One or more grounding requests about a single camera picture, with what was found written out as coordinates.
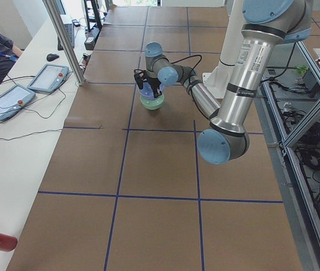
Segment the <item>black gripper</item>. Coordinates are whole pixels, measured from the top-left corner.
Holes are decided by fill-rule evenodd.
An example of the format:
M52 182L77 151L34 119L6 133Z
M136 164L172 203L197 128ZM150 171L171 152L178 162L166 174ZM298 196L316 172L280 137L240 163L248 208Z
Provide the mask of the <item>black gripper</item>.
M161 96L160 81L157 77L151 77L147 72L144 72L143 82L147 82L150 85L155 99Z

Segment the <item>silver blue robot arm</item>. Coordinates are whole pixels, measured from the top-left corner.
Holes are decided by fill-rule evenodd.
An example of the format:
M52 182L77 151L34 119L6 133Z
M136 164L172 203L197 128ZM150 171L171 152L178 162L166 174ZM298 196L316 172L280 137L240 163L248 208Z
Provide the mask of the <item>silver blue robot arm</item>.
M312 1L235 1L227 34L233 34L231 75L219 102L194 69L171 63L159 43L146 45L146 69L136 76L147 81L154 94L161 85L181 84L199 111L209 120L200 133L198 151L211 164L223 164L244 155L249 136L244 127L273 49L278 44L306 39L311 30Z

